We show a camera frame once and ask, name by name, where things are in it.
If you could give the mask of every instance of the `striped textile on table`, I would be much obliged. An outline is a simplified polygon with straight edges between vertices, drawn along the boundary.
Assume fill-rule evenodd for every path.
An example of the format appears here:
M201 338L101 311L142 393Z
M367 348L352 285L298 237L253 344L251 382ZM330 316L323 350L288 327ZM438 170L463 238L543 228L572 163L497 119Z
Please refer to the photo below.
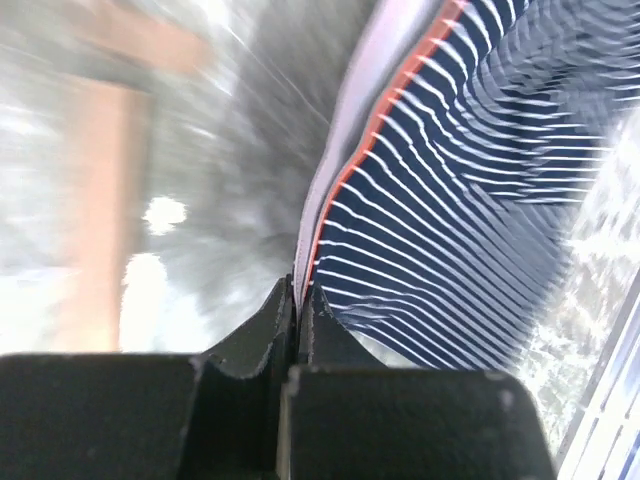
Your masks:
M378 101L310 268L337 318L431 368L509 368L563 278L640 3L452 0Z

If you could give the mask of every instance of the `striped fabric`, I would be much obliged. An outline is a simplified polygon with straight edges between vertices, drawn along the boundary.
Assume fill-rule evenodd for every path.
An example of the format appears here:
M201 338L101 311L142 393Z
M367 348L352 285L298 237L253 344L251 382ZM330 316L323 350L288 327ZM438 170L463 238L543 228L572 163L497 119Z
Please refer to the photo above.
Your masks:
M640 2L447 0L321 213L307 282L430 368L509 368L640 84Z

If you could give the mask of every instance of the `speckled surface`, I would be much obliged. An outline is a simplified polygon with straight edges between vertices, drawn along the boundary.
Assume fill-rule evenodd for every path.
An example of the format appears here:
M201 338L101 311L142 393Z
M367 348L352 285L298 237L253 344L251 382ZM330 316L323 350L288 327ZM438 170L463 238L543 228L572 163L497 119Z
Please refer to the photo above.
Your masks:
M143 202L132 212L140 231L125 279L126 350L206 348L290 269L306 188L373 0L137 3L205 36L211 64L191 79L150 74L79 48L58 0L0 7L0 351L50 348L64 296L77 173L64 161L68 72L155 97ZM515 372L554 451L640 267L638 128L632 117L612 132L614 153L572 229L566 286L540 312Z

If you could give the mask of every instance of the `garment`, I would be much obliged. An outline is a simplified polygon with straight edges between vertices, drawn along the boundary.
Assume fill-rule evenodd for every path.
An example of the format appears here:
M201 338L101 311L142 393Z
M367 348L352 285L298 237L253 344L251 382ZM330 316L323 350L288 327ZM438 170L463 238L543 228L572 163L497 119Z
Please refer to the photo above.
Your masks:
M640 83L640 3L445 0L320 213L307 284L430 368L506 369Z

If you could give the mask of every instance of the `red trim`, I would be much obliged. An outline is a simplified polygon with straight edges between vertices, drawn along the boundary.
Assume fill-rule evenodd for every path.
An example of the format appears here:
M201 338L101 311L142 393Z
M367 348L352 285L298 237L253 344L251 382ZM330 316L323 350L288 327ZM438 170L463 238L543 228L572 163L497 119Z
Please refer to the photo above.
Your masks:
M313 246L311 248L311 256L309 257L309 263L307 264L307 275L304 282L303 298L306 294L309 281L311 280L311 273L313 272L313 262L316 258L318 250L318 242L320 236L324 230L324 222L327 219L329 208L331 204L340 193L342 185L346 183L357 167L366 158L365 152L371 150L375 143L373 137L374 132L379 132L383 125L382 115L387 115L393 106L393 102L400 97L397 90L404 90L412 74L416 73L423 62L418 57L429 57L437 49L437 41L446 39L451 33L452 24L458 21L464 7L467 5L468 0L445 0L445 4L441 7L438 17L434 20L431 28L427 30L425 35L420 40L420 43L416 45L407 60L400 66L398 73L391 82L391 85L387 87L384 94L377 101L376 106L370 116L367 127L365 128L362 141L358 146L358 151L351 157L348 168L343 170L339 181L335 184L334 189L329 193L329 201L325 204L325 208L320 215L321 224L320 228L315 234L313 239Z

